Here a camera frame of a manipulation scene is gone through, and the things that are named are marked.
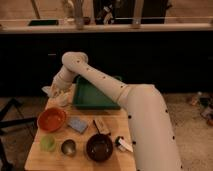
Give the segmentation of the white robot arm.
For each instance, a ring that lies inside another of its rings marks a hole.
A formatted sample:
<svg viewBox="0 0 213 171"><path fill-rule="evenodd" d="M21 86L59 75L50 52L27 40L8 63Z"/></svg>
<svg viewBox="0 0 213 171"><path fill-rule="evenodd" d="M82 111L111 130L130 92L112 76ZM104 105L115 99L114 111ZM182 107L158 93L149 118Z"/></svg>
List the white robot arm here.
<svg viewBox="0 0 213 171"><path fill-rule="evenodd" d="M66 52L51 92L69 89L77 75L127 112L137 171L183 171L168 108L153 84L125 84L90 66L85 53Z"/></svg>

